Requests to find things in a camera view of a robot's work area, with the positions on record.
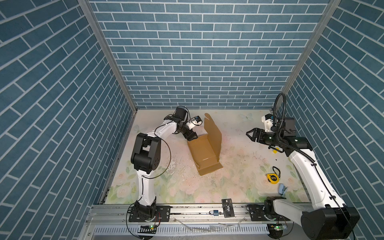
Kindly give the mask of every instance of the cardboard flap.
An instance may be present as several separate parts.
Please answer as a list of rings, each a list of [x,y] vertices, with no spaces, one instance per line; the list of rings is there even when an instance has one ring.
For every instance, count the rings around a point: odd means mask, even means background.
[[[214,151],[217,160],[219,160],[221,151],[221,132],[208,113],[205,113],[204,129],[208,133],[208,141],[212,146],[212,150]]]

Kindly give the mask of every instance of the open cardboard box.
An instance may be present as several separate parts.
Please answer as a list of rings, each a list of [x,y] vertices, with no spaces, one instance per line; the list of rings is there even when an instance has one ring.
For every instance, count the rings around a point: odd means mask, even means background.
[[[208,113],[205,113],[204,129],[207,134],[187,142],[200,176],[223,167],[219,162],[221,132]]]

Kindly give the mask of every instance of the tape measure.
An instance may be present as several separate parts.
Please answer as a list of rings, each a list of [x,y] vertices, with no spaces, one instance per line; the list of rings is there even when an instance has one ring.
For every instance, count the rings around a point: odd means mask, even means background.
[[[272,170],[275,172],[275,173],[268,173],[266,175],[268,181],[272,184],[276,184],[279,182],[279,178],[280,178],[280,169],[278,169],[277,167],[273,166],[272,167]]]

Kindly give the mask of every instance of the blue brick wall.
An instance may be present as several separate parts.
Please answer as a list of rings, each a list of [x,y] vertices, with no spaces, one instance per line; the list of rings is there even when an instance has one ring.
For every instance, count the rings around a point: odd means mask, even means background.
[[[384,239],[383,12],[382,0],[342,0],[288,94],[288,115],[366,240]]]
[[[0,239],[73,239],[132,114],[77,0],[0,1]]]
[[[94,1],[138,108],[270,108],[328,0]]]

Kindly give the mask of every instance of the floral pattern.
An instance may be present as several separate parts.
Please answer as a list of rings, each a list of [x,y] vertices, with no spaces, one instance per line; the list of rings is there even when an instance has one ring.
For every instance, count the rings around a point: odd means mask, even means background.
[[[208,112],[222,132],[220,163],[223,168],[200,176],[194,165],[187,141],[181,134],[167,139],[172,151],[168,170],[154,180],[159,204],[220,203],[232,198],[233,202],[263,202],[267,196],[278,195],[278,184],[266,178],[272,166],[281,170],[279,183],[288,187],[286,197],[292,202],[308,202],[307,194],[292,162],[285,154],[268,146],[254,143],[245,133],[254,127],[264,128],[261,117],[266,110],[191,110],[194,116],[204,117]],[[139,110],[128,137],[122,158],[108,193],[106,204],[130,204],[138,199],[138,178],[131,164],[136,135],[148,132],[161,124],[163,116],[172,110]],[[203,126],[195,127],[198,135],[206,133]],[[160,174],[169,162],[168,147],[161,146]]]

